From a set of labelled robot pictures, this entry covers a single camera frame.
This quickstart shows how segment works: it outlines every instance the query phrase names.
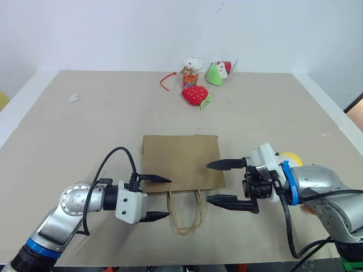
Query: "green object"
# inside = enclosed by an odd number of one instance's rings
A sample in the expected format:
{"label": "green object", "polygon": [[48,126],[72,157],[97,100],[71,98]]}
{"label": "green object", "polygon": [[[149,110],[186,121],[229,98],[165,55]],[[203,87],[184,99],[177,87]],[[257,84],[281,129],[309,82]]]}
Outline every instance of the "green object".
{"label": "green object", "polygon": [[198,106],[198,109],[203,109],[203,107],[205,106],[205,103],[209,103],[212,102],[213,98],[210,94],[208,94],[208,96],[202,101],[202,103],[200,103],[200,105]]}
{"label": "green object", "polygon": [[341,265],[345,271],[353,271],[355,268],[363,268],[363,262],[348,262],[344,258],[341,258]]}
{"label": "green object", "polygon": [[2,91],[0,91],[0,111],[5,108],[6,104],[9,103],[9,98],[7,98],[7,96],[5,95],[5,93],[3,93]]}
{"label": "green object", "polygon": [[215,63],[212,63],[209,66],[208,75],[206,77],[206,81],[210,84],[216,86],[222,86],[223,80],[218,72],[218,67]]}

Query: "white backdrop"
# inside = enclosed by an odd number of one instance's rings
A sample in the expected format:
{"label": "white backdrop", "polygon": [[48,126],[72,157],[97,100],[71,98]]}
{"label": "white backdrop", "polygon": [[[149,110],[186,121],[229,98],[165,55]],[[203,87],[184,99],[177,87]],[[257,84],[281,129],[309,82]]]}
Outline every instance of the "white backdrop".
{"label": "white backdrop", "polygon": [[362,0],[0,0],[0,90],[40,69],[311,73],[342,107],[361,91]]}

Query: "red strawberry toy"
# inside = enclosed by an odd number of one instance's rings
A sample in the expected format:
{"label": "red strawberry toy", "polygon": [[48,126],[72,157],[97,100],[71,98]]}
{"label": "red strawberry toy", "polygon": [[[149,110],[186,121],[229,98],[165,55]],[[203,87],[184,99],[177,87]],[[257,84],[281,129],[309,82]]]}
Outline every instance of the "red strawberry toy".
{"label": "red strawberry toy", "polygon": [[208,90],[203,86],[190,86],[185,88],[181,94],[193,106],[199,106],[198,109],[203,109],[207,102],[212,101],[211,95]]}

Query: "brown paper bag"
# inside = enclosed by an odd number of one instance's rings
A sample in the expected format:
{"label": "brown paper bag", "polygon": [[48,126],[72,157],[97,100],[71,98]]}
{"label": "brown paper bag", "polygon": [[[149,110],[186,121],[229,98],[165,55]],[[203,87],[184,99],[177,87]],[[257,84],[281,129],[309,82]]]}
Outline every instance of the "brown paper bag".
{"label": "brown paper bag", "polygon": [[[180,235],[187,235],[203,221],[204,200],[201,199],[200,190],[225,187],[222,171],[205,168],[206,164],[220,159],[218,137],[145,135],[142,154],[145,174],[159,175],[172,181],[164,184],[145,181],[143,192],[167,192],[169,210],[176,230]],[[193,224],[182,228],[179,227],[175,215],[172,192],[189,190],[196,192],[198,208]]]}

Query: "cardboard surface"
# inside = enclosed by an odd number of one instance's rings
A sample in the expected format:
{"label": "cardboard surface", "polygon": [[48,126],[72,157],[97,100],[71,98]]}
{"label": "cardboard surface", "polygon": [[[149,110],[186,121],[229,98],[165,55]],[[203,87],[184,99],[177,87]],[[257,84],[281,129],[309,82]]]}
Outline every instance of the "cardboard surface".
{"label": "cardboard surface", "polygon": [[[203,110],[180,96],[181,77],[166,73],[62,71],[42,93],[0,149],[0,263],[16,255],[61,192],[91,182],[116,146],[133,154],[142,169],[143,135],[217,135],[221,158],[241,158],[269,142],[304,163],[333,169],[343,183],[363,189],[363,158],[335,123],[290,74],[232,73],[220,87],[207,86],[214,101]],[[77,94],[75,103],[68,97]],[[127,156],[114,154],[101,177],[127,180]],[[226,187],[204,195],[238,194],[243,171],[225,171]],[[174,193],[178,220],[190,226],[195,196]],[[188,236],[170,218],[128,225],[114,212],[88,215],[91,236],[76,235],[57,262],[69,266],[231,264],[293,260],[280,203],[259,199],[260,213],[206,205],[203,225]],[[166,195],[153,194],[149,210],[167,211]],[[290,208],[297,249],[328,236],[316,216]],[[313,258],[337,257],[326,245]]]}
{"label": "cardboard surface", "polygon": [[143,172],[159,175],[171,183],[146,181],[143,191],[211,190],[224,188],[223,172],[205,165],[220,159],[215,135],[146,135],[142,141]]}

